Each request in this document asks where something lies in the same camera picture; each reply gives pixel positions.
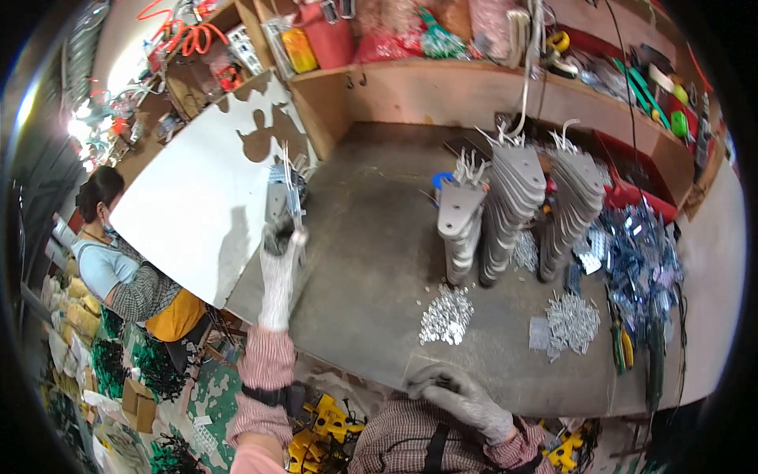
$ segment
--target cardboard box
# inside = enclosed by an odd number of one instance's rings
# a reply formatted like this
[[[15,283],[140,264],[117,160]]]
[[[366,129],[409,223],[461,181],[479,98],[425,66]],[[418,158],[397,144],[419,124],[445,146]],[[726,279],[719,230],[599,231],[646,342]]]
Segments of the cardboard box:
[[[121,409],[132,428],[141,433],[152,433],[152,421],[157,407],[152,392],[145,385],[131,378],[124,381]]]

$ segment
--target pile of metal pins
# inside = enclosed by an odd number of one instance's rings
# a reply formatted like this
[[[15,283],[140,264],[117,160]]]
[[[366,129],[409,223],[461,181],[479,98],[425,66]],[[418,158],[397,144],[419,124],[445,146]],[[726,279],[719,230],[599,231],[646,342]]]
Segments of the pile of metal pins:
[[[418,338],[423,346],[427,342],[446,341],[456,346],[463,341],[468,322],[474,314],[474,306],[466,297],[468,288],[450,290],[440,284],[440,295],[431,303],[421,318],[421,333]]]
[[[548,300],[548,303],[550,306],[545,313],[550,326],[550,345],[547,348],[550,362],[569,348],[577,354],[586,354],[590,342],[597,336],[600,311],[572,293]]]
[[[528,229],[518,232],[512,258],[515,260],[516,268],[524,267],[532,273],[537,270],[537,242]]]

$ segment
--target pink striped sleeve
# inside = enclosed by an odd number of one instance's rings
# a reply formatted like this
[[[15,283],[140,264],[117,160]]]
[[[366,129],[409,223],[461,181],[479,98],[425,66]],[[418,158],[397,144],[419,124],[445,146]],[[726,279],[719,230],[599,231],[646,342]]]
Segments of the pink striped sleeve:
[[[514,469],[532,461],[540,453],[540,443],[545,439],[545,434],[540,426],[527,425],[519,420],[522,430],[518,430],[511,441],[504,441],[494,446],[484,446],[484,454],[490,460],[504,469]],[[548,474],[555,472],[547,458],[534,471],[534,474]]]
[[[294,379],[295,347],[286,331],[269,331],[252,326],[247,333],[247,349],[239,364],[240,378],[250,388],[278,390]],[[268,407],[247,397],[236,395],[234,428],[227,441],[235,449],[242,433],[274,436],[282,447],[292,441],[292,429],[283,407]]]

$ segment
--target work glove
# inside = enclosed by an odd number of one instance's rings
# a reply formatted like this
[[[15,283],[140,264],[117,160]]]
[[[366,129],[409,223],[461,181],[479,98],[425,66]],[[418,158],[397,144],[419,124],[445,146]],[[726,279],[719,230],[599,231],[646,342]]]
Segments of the work glove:
[[[272,331],[286,331],[290,326],[297,262],[307,241],[308,233],[296,230],[289,215],[264,225],[260,251],[264,293],[259,326]]]
[[[408,396],[424,398],[476,428],[490,445],[510,438],[513,415],[497,406],[487,392],[461,369],[437,363],[408,380]]]

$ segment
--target dark hair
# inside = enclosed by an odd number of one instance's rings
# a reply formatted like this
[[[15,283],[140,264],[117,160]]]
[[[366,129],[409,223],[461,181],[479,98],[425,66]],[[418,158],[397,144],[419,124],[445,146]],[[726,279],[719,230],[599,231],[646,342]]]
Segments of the dark hair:
[[[89,224],[97,219],[98,203],[110,206],[123,191],[124,179],[115,168],[101,166],[94,170],[77,195],[77,208],[84,221]]]

